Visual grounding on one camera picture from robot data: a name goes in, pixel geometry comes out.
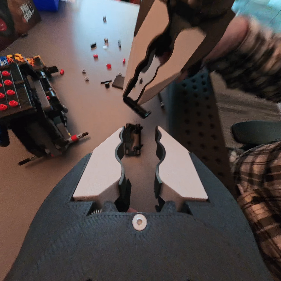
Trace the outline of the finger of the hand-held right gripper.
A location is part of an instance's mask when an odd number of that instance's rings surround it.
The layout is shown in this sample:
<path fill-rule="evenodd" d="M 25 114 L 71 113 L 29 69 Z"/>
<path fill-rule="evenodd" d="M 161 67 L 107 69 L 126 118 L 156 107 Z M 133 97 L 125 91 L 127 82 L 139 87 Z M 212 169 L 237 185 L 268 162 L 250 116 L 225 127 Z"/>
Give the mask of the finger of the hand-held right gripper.
<path fill-rule="evenodd" d="M 146 85 L 138 101 L 139 105 L 152 99 L 181 75 L 183 67 L 205 37 L 206 34 L 201 29 L 181 30 L 174 42 L 170 58 L 157 69 L 155 78 Z"/>
<path fill-rule="evenodd" d="M 149 70 L 159 38 L 167 29 L 169 13 L 167 1 L 142 1 L 136 21 L 123 98 L 128 97 L 139 81 L 139 75 Z"/>

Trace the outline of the blue storage bin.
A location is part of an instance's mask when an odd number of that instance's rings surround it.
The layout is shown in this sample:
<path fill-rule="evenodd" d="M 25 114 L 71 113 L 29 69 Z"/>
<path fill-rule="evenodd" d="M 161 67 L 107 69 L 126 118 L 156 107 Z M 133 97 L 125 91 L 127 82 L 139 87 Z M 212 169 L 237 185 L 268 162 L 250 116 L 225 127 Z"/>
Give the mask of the blue storage bin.
<path fill-rule="evenodd" d="M 60 0 L 33 0 L 36 9 L 40 12 L 57 12 Z"/>

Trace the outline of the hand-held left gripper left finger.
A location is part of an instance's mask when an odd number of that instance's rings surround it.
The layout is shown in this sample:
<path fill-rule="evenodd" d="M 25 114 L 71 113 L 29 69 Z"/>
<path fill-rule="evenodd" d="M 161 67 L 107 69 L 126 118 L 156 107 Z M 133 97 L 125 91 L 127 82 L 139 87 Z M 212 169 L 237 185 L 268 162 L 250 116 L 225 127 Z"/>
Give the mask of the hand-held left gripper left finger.
<path fill-rule="evenodd" d="M 119 128 L 92 151 L 74 191 L 75 201 L 114 202 L 120 197 L 125 179 L 124 131 L 124 126 Z"/>

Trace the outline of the dark perforated panel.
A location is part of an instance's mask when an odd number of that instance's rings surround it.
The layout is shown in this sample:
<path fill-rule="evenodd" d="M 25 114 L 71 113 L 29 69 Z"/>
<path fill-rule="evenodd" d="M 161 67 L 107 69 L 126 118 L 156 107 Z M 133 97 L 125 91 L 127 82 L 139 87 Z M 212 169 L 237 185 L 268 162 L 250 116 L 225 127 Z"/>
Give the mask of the dark perforated panel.
<path fill-rule="evenodd" d="M 207 69 L 167 87 L 170 135 L 195 154 L 236 199 L 221 122 Z"/>

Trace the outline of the flame-printed toy truck model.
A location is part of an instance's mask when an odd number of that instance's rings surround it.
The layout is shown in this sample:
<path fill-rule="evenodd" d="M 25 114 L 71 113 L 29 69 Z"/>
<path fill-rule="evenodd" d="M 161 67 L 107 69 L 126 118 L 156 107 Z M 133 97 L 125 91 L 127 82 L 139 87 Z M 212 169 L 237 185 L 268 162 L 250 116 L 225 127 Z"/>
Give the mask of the flame-printed toy truck model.
<path fill-rule="evenodd" d="M 54 90 L 52 74 L 57 66 L 48 67 L 40 56 L 25 58 L 19 53 L 0 59 L 1 147 L 10 144 L 12 131 L 33 156 L 19 166 L 42 157 L 59 156 L 73 144 L 67 129 L 68 109 Z"/>

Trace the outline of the toy truck set box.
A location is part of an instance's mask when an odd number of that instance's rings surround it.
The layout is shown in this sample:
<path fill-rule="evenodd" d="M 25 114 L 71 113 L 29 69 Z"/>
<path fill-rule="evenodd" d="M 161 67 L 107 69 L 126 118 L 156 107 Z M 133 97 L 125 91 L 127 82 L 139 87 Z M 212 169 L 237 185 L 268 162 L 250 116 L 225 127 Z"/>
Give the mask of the toy truck set box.
<path fill-rule="evenodd" d="M 3 51 L 21 34 L 28 33 L 41 16 L 32 0 L 0 1 L 0 51 Z"/>

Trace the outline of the black flat square toy panel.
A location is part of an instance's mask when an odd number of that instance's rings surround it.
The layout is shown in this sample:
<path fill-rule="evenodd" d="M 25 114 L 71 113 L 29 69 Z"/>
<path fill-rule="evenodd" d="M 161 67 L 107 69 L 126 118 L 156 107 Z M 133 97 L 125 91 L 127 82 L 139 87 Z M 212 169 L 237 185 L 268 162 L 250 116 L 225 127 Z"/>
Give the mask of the black flat square toy panel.
<path fill-rule="evenodd" d="M 121 74 L 117 75 L 112 83 L 112 87 L 123 90 L 124 79 Z"/>

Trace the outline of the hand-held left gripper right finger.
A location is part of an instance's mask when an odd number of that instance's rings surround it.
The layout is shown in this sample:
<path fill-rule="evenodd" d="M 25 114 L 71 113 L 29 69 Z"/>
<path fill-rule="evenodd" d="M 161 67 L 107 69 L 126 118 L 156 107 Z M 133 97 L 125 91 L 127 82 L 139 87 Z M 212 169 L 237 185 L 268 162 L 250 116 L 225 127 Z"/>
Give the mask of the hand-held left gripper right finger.
<path fill-rule="evenodd" d="M 155 197 L 164 202 L 206 202 L 208 195 L 192 162 L 189 151 L 163 128 L 155 128 Z"/>

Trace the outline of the short black toy beam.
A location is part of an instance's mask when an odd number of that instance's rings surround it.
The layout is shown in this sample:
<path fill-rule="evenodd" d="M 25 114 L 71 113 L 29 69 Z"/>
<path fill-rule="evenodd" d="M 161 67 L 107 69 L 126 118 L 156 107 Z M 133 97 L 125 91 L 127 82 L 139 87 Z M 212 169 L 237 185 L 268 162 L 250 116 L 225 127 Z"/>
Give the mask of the short black toy beam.
<path fill-rule="evenodd" d="M 151 111 L 146 111 L 144 108 L 142 108 L 140 105 L 137 104 L 137 101 L 132 100 L 128 96 L 124 97 L 123 101 L 142 119 L 147 118 L 151 114 Z"/>

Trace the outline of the person's right hand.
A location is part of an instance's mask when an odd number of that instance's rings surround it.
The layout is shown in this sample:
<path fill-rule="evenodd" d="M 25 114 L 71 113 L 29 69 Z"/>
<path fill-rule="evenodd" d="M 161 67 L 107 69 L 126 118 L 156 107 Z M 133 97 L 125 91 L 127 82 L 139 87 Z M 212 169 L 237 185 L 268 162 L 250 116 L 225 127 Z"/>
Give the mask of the person's right hand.
<path fill-rule="evenodd" d="M 202 60 L 202 62 L 204 64 L 208 63 L 237 49 L 247 35 L 248 23 L 249 18 L 247 16 L 234 17 L 229 23 L 223 37 L 216 44 L 214 49 Z"/>

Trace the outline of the grey desk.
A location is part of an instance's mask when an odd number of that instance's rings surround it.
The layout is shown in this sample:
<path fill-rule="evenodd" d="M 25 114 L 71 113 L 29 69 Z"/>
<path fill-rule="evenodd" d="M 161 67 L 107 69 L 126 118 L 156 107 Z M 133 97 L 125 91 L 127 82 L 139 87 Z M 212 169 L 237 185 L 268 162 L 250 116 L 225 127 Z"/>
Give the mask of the grey desk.
<path fill-rule="evenodd" d="M 112 86 L 106 89 L 100 84 L 114 80 L 119 72 L 125 74 L 127 64 L 123 65 L 122 60 L 129 58 L 138 12 L 139 5 L 121 1 L 61 2 L 57 13 L 41 12 L 42 21 L 29 35 L 1 53 L 40 55 L 47 66 L 63 69 L 64 75 L 55 74 L 52 84 L 68 108 L 68 130 L 71 134 L 89 133 L 61 156 L 19 166 L 18 162 L 30 157 L 30 153 L 9 131 L 10 145 L 1 147 L 1 280 L 13 265 L 29 226 L 50 191 L 85 155 L 126 123 L 143 126 L 141 155 L 122 159 L 132 184 L 130 206 L 141 212 L 155 212 L 155 127 L 166 129 L 167 111 L 160 109 L 155 97 L 144 105 L 152 114 L 141 119 L 124 104 L 121 90 Z M 103 49 L 104 38 L 108 38 L 108 49 Z M 95 42 L 97 47 L 91 49 Z"/>

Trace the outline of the black office chair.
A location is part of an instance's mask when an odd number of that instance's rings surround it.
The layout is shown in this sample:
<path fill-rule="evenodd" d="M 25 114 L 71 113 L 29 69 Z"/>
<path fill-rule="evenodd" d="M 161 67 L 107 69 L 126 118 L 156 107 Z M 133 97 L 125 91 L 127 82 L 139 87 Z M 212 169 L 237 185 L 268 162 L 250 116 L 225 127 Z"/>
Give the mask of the black office chair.
<path fill-rule="evenodd" d="M 245 121 L 231 126 L 233 139 L 241 144 L 240 149 L 249 150 L 281 139 L 280 121 Z"/>

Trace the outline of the person's right forearm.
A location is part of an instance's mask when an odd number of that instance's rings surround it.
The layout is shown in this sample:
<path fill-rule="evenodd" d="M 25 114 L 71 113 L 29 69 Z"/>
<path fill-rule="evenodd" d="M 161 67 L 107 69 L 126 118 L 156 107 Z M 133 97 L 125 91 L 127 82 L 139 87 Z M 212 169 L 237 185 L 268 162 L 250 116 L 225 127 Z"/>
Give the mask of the person's right forearm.
<path fill-rule="evenodd" d="M 210 71 L 221 75 L 230 89 L 239 89 L 274 103 L 281 101 L 280 33 L 261 26 L 252 17 L 246 20 L 244 38 L 233 50 L 206 61 Z"/>

